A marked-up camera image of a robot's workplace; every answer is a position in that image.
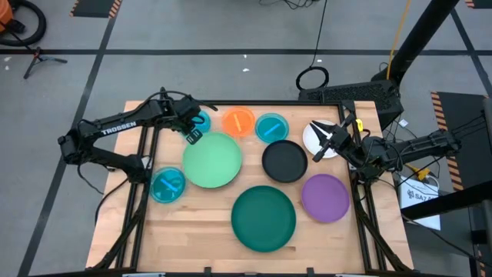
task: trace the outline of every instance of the yellow cable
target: yellow cable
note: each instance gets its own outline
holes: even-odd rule
[[[407,0],[407,6],[405,7],[405,12],[403,13],[403,16],[401,17],[400,25],[398,26],[397,34],[394,37],[393,47],[391,47],[390,60],[387,63],[387,72],[386,72],[386,79],[387,80],[390,79],[390,69],[391,69],[391,62],[393,61],[393,52],[394,52],[394,49],[397,47],[398,37],[400,37],[401,29],[403,28],[403,24],[405,22],[405,18],[407,17],[408,8],[410,8],[411,2],[412,2],[412,0]]]

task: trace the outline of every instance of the black plate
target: black plate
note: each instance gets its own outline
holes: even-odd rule
[[[308,169],[308,157],[297,143],[280,140],[263,152],[261,164],[270,178],[278,182],[295,182]]]

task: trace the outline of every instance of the purple plate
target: purple plate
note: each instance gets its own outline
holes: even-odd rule
[[[348,211],[350,201],[344,183],[332,175],[318,174],[302,187],[302,205],[319,222],[336,222]]]

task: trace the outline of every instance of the green plate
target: green plate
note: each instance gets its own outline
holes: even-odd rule
[[[227,185],[241,168],[241,149],[236,141],[220,132],[203,134],[183,153],[183,171],[192,183],[206,189]]]
[[[242,244],[258,252],[284,246],[295,230],[295,210],[280,190],[260,185],[239,195],[232,208],[231,223]]]

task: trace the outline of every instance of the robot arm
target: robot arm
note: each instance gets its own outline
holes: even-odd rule
[[[185,134],[186,139],[191,144],[196,143],[202,134],[199,130],[194,129],[197,122],[194,122],[193,118],[199,117],[200,104],[203,103],[185,94],[183,94],[185,97],[175,101],[167,95],[168,93],[172,92],[158,92],[157,94],[164,96],[162,99],[148,98],[130,112],[96,119],[93,122],[82,119],[68,131],[67,135],[58,138],[64,161],[69,165],[94,162],[99,165],[122,169],[128,175],[130,182],[143,182],[145,180],[145,166],[137,155],[115,154],[94,147],[94,143],[99,138],[138,126],[169,128]],[[214,106],[210,106],[210,108],[217,111]]]
[[[398,143],[368,136],[363,138],[360,144],[356,144],[347,131],[347,127],[353,121],[354,116],[350,114],[340,125],[312,122],[311,127],[320,140],[321,146],[321,150],[313,160],[319,162],[324,153],[331,148],[357,168],[363,182],[376,179],[385,171],[401,170],[403,164],[424,157],[455,155],[461,147],[460,141],[444,130],[437,130],[429,135]],[[330,133],[331,137],[327,138],[320,130]]]

